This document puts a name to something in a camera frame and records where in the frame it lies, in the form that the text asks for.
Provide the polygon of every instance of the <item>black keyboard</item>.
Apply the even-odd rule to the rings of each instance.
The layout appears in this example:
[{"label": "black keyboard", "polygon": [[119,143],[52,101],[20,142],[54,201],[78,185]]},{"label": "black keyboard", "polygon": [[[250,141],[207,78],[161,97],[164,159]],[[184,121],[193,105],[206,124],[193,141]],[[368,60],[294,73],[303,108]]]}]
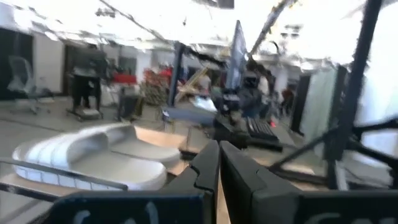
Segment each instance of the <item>black keyboard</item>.
[{"label": "black keyboard", "polygon": [[278,141],[277,136],[271,130],[269,124],[258,119],[247,118],[246,126],[250,137],[269,141]]}]

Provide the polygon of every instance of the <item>white curved model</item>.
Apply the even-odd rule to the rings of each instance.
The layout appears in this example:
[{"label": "white curved model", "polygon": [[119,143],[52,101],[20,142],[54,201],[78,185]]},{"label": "white curved model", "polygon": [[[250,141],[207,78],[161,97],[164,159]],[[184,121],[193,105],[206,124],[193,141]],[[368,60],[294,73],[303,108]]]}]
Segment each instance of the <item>white curved model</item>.
[{"label": "white curved model", "polygon": [[131,124],[114,123],[82,129],[81,133],[104,132],[113,152],[140,159],[157,161],[166,167],[173,167],[180,161],[177,148],[159,147],[138,139],[136,129]]},{"label": "white curved model", "polygon": [[[161,163],[115,154],[108,146],[104,132],[68,133],[21,144],[12,158],[126,184],[129,190],[157,190],[165,184],[167,171]],[[19,176],[46,184],[85,190],[115,190],[35,169],[14,168]]]}]

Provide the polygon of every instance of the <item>person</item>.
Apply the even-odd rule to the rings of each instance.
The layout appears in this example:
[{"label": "person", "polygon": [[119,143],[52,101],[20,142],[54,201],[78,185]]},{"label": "person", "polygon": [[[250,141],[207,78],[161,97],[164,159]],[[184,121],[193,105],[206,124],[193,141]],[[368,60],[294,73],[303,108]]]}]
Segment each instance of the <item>person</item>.
[{"label": "person", "polygon": [[281,114],[283,114],[284,108],[286,113],[290,113],[290,106],[292,106],[291,101],[293,101],[293,97],[294,97],[293,90],[289,86],[282,91],[283,100],[279,107],[279,112]]},{"label": "person", "polygon": [[258,89],[261,92],[261,107],[259,111],[260,119],[265,119],[269,110],[269,82],[266,75],[261,75]]},{"label": "person", "polygon": [[207,73],[204,73],[198,80],[198,87],[199,91],[202,93],[209,93],[210,88],[211,88],[211,79],[207,75]]}]

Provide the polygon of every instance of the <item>white curtain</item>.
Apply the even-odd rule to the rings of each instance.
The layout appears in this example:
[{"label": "white curtain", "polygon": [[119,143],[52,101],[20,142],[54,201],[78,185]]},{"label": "white curtain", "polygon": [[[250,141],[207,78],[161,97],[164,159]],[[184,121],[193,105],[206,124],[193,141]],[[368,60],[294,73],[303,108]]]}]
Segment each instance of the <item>white curtain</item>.
[{"label": "white curtain", "polygon": [[[304,133],[306,142],[322,135],[329,128],[336,74],[336,69],[328,68],[311,76],[302,122],[300,123],[300,131]],[[322,153],[321,149],[323,149],[322,145],[315,149],[317,154]]]}]

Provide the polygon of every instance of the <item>office chair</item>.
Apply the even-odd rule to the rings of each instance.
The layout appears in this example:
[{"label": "office chair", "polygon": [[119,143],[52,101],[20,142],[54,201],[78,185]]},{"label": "office chair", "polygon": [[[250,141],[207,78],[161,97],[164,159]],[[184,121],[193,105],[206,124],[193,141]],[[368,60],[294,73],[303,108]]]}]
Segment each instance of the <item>office chair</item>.
[{"label": "office chair", "polygon": [[19,56],[10,56],[9,63],[12,70],[12,80],[7,89],[24,94],[29,101],[29,109],[33,114],[37,114],[41,109],[39,107],[39,98],[54,98],[54,94],[48,88],[36,85],[32,66],[26,59]]}]

